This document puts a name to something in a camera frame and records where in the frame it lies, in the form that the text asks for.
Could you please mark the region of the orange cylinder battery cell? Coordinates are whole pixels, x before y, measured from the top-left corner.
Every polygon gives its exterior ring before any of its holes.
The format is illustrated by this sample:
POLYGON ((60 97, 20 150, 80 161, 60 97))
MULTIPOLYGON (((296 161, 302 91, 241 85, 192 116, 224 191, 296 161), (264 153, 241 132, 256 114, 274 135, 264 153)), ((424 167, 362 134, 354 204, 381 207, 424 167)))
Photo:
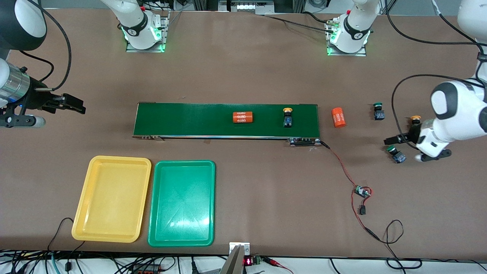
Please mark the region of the orange cylinder battery cell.
POLYGON ((331 111, 332 118, 333 118, 333 123, 335 128, 342 128, 347 125, 345 118, 344 118, 344 113, 343 109, 341 107, 336 107, 333 108, 331 111))
POLYGON ((253 112, 233 112, 232 114, 233 123, 252 123, 253 122, 253 112))

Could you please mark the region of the yellow plastic tray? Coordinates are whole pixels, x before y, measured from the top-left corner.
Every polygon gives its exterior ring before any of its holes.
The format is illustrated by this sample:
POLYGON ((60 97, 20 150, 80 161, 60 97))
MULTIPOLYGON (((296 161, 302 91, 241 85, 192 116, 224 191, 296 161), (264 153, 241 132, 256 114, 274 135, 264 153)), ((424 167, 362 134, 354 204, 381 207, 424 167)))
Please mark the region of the yellow plastic tray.
POLYGON ((151 167, 147 158, 92 158, 73 222, 73 238, 115 243, 136 241, 140 235, 151 167))

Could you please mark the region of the green conveyor belt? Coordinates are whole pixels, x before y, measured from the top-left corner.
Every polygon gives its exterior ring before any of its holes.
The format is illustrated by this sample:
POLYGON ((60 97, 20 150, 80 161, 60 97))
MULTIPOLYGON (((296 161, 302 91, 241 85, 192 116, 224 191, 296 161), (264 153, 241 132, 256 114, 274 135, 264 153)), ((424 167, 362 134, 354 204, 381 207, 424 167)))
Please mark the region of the green conveyor belt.
POLYGON ((169 104, 140 102, 136 139, 284 140, 292 147, 321 146, 318 106, 314 104, 169 104), (283 126, 292 108, 291 128, 283 126), (233 112, 253 112, 252 123, 233 123, 233 112))

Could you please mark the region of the green plastic tray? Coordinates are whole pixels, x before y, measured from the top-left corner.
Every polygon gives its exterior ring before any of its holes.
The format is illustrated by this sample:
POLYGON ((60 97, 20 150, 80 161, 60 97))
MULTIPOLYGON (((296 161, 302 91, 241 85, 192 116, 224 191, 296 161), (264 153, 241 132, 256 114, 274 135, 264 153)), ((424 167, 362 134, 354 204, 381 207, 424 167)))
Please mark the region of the green plastic tray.
POLYGON ((215 178, 211 160, 163 160, 155 165, 148 224, 151 247, 213 243, 215 178))

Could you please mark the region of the red black clip lead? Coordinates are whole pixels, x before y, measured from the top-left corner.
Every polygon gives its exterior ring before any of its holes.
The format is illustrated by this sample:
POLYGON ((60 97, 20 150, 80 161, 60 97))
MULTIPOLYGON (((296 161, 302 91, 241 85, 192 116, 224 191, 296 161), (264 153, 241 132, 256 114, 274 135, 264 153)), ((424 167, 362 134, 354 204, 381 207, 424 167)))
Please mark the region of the red black clip lead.
POLYGON ((265 263, 267 263, 273 267, 282 268, 282 269, 289 271, 291 274, 294 274, 294 272, 291 271, 289 268, 283 266, 282 264, 278 263, 276 260, 271 259, 270 257, 261 256, 261 260, 263 260, 263 262, 265 262, 265 263))

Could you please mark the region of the orange power strip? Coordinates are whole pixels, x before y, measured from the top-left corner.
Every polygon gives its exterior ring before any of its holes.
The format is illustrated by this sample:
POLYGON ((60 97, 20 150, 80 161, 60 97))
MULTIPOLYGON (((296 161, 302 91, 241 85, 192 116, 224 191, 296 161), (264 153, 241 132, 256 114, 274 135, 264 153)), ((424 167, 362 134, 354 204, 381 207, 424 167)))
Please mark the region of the orange power strip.
POLYGON ((132 274, 159 274, 162 271, 159 265, 152 264, 135 264, 132 267, 132 274))

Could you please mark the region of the silver control box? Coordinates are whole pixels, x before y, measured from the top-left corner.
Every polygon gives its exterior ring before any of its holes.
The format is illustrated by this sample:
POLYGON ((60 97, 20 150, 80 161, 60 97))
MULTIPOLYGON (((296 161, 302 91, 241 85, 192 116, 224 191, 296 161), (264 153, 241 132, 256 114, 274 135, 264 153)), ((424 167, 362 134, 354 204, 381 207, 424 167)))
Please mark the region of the silver control box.
POLYGON ((217 11, 274 14, 273 0, 218 0, 217 11))

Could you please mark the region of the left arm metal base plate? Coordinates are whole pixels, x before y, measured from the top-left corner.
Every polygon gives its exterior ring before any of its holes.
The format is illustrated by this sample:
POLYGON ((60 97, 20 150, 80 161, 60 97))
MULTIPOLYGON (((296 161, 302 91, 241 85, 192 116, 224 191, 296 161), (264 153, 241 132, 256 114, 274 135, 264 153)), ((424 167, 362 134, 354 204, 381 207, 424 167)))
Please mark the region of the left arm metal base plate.
POLYGON ((326 35, 327 55, 329 56, 366 56, 366 43, 370 29, 357 30, 347 21, 347 15, 328 20, 325 24, 331 33, 326 35))

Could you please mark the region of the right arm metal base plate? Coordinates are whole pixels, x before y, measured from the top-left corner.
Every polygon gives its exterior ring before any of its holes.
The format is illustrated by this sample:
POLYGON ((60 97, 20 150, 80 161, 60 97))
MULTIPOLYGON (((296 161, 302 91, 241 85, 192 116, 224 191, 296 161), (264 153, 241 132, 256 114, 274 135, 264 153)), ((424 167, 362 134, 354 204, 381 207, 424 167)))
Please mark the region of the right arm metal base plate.
POLYGON ((171 11, 167 14, 157 14, 152 11, 144 11, 146 19, 140 26, 129 28, 121 25, 124 38, 127 41, 126 52, 133 53, 163 53, 166 49, 171 11))

